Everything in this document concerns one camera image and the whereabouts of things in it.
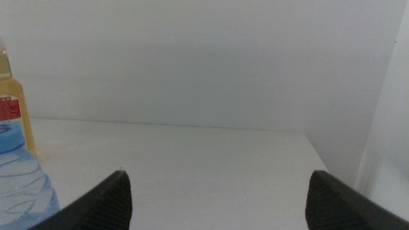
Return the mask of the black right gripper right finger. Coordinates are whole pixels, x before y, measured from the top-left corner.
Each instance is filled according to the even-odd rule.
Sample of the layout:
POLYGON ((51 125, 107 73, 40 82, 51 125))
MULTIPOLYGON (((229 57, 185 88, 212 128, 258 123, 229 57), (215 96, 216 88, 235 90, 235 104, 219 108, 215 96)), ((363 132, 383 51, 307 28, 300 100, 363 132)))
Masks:
POLYGON ((315 230, 408 230, 408 221, 382 208, 326 171, 309 180, 305 219, 315 230))

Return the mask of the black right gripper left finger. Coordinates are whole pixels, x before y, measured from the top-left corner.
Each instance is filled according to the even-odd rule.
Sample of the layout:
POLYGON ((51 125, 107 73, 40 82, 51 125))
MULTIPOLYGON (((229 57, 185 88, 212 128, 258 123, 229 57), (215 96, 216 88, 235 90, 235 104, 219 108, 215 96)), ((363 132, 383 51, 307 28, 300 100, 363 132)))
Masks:
POLYGON ((72 204, 30 230, 128 230, 132 192, 126 171, 115 171, 72 204))

